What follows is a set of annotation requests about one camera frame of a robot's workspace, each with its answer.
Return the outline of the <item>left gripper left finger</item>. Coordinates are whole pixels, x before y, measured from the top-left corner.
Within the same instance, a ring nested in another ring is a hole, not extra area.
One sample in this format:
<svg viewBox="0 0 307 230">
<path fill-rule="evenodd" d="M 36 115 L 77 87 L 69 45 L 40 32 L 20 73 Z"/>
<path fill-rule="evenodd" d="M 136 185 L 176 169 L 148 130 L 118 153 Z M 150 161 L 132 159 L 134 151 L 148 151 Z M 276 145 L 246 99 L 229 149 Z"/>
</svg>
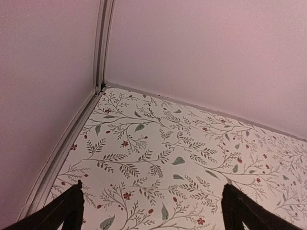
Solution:
<svg viewBox="0 0 307 230">
<path fill-rule="evenodd" d="M 82 182 L 68 190 L 39 211 L 7 226 L 6 230 L 80 230 L 83 223 L 84 197 Z"/>
</svg>

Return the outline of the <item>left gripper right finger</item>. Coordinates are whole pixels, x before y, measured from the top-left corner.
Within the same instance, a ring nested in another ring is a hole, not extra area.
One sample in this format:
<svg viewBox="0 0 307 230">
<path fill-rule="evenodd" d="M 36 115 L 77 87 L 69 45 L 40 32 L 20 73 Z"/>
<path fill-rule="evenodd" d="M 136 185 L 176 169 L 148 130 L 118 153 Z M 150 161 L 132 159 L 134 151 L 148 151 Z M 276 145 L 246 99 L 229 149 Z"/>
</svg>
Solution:
<svg viewBox="0 0 307 230">
<path fill-rule="evenodd" d="M 267 211 L 232 184 L 225 184 L 221 201 L 226 230 L 298 230 L 299 227 Z"/>
</svg>

